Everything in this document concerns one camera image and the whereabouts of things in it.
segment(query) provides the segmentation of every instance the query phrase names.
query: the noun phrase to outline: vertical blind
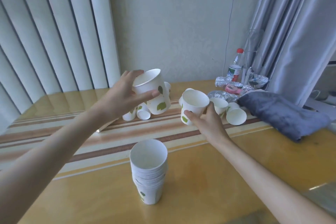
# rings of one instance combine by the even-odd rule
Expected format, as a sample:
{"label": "vertical blind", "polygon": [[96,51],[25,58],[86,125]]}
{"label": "vertical blind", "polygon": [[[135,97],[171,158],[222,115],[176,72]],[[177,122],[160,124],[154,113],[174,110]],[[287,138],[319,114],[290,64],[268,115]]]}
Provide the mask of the vertical blind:
{"label": "vertical blind", "polygon": [[119,78],[110,0],[0,0],[0,133],[45,94]]}

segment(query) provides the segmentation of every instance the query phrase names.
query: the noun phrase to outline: cord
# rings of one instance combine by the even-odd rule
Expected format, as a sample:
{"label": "cord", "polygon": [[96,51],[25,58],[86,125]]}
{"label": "cord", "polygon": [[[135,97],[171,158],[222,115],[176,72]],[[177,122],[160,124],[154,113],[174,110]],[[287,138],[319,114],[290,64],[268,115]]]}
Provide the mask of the cord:
{"label": "cord", "polygon": [[225,64],[226,64],[226,50],[228,48],[229,36],[230,36],[230,20],[231,20],[232,9],[233,9],[233,0],[232,0],[232,4],[231,4],[231,11],[230,11],[230,17],[229,17],[229,30],[228,30],[228,33],[227,33],[227,40],[226,40],[226,46],[225,46],[225,59],[224,59],[224,66],[223,66],[223,76],[224,76],[224,69],[225,69]]}

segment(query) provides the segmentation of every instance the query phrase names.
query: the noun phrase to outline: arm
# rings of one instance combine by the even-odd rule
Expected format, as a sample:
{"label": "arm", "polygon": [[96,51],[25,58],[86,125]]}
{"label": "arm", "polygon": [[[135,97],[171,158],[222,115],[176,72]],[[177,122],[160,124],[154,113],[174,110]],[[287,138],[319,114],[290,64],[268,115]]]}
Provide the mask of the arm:
{"label": "arm", "polygon": [[98,128],[160,94],[157,90],[132,94],[133,81],[141,73],[142,70],[125,72],[88,111],[0,172],[1,223],[17,223],[63,165]]}
{"label": "arm", "polygon": [[336,223],[322,208],[306,199],[232,142],[212,102],[204,120],[189,111],[184,111],[184,114],[233,165],[281,224]]}

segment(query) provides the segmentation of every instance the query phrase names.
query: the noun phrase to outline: plastic bottle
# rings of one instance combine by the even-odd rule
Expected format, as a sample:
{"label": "plastic bottle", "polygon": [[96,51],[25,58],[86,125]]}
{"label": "plastic bottle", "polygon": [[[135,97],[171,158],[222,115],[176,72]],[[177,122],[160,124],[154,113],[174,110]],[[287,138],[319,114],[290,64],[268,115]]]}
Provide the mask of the plastic bottle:
{"label": "plastic bottle", "polygon": [[244,49],[242,48],[237,49],[237,56],[234,59],[232,65],[229,66],[227,76],[231,76],[233,82],[238,81],[239,75],[242,71],[242,65],[243,65],[242,63],[244,59],[243,52],[244,52]]}

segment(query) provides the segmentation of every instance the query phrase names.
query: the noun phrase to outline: folded fabric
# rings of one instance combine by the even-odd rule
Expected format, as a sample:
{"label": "folded fabric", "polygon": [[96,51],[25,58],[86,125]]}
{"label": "folded fabric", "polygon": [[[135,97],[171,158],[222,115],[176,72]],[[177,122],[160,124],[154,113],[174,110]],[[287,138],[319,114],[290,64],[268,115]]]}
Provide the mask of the folded fabric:
{"label": "folded fabric", "polygon": [[302,109],[276,93],[250,92],[239,103],[296,143],[331,122],[326,114]]}

